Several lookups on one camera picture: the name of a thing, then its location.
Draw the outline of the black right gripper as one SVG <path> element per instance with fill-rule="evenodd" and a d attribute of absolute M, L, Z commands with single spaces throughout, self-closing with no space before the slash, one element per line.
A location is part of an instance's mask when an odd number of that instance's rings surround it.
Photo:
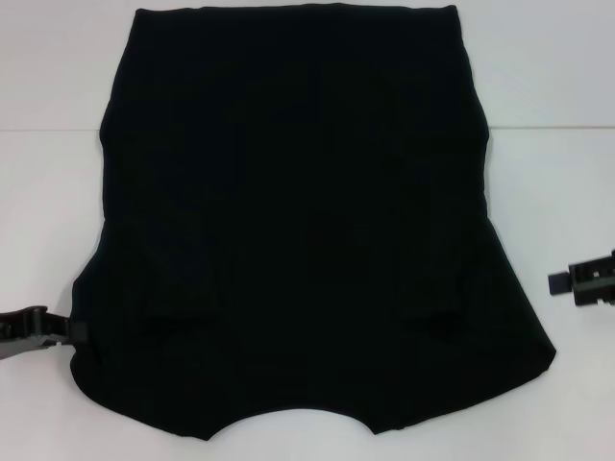
<path fill-rule="evenodd" d="M 577 307 L 597 303 L 614 304 L 614 252 L 598 259 L 572 264 L 569 272 L 548 275 L 551 296 L 573 292 Z"/>

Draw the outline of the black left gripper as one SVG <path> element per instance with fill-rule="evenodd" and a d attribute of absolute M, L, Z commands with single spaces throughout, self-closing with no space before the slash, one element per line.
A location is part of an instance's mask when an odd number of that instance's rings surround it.
<path fill-rule="evenodd" d="M 1 314 L 2 360 L 51 346 L 42 328 L 47 310 L 46 306 L 31 306 Z M 62 316 L 49 316 L 47 321 L 47 335 L 53 342 L 80 344 L 87 341 L 87 323 Z"/>

